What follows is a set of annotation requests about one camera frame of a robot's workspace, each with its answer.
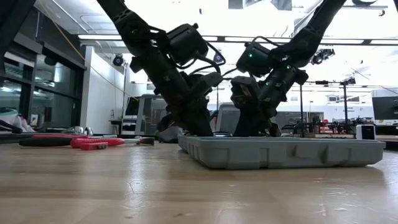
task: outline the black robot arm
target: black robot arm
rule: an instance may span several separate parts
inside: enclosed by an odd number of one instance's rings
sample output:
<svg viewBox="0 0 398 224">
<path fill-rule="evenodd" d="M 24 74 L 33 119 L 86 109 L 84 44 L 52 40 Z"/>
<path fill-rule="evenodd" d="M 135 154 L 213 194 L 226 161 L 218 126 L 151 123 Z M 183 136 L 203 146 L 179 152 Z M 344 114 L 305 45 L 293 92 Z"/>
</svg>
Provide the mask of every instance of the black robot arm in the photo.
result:
<svg viewBox="0 0 398 224">
<path fill-rule="evenodd" d="M 198 136 L 212 136 L 206 95 L 223 78 L 219 72 L 189 77 L 178 68 L 192 60 L 203 60 L 208 53 L 206 41 L 198 26 L 183 24 L 166 33 L 148 25 L 122 0 L 98 0 L 116 26 L 123 42 L 133 54 L 130 68 L 143 69 L 168 104 L 175 124 Z"/>
<path fill-rule="evenodd" d="M 271 118 L 277 114 L 280 102 L 287 101 L 286 93 L 292 85 L 303 85 L 308 79 L 305 71 L 299 68 L 306 66 L 317 51 L 326 29 L 345 2 L 324 0 L 308 24 L 289 43 L 272 50 L 255 39 L 246 44 L 236 66 L 251 77 L 235 77 L 231 81 L 231 100 L 241 112 L 234 136 L 280 135 Z M 267 78 L 260 82 L 253 77 L 267 74 Z"/>
</svg>

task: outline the wooden tabletop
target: wooden tabletop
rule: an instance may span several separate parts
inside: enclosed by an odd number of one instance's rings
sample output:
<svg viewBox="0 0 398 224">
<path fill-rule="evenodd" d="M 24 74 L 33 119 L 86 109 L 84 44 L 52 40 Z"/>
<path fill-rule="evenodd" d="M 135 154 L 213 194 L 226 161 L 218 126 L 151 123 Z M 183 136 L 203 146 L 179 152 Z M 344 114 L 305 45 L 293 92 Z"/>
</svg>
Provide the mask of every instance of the wooden tabletop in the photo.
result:
<svg viewBox="0 0 398 224">
<path fill-rule="evenodd" d="M 0 145 L 0 223 L 398 223 L 398 154 L 364 168 L 208 170 L 174 144 Z"/>
</svg>

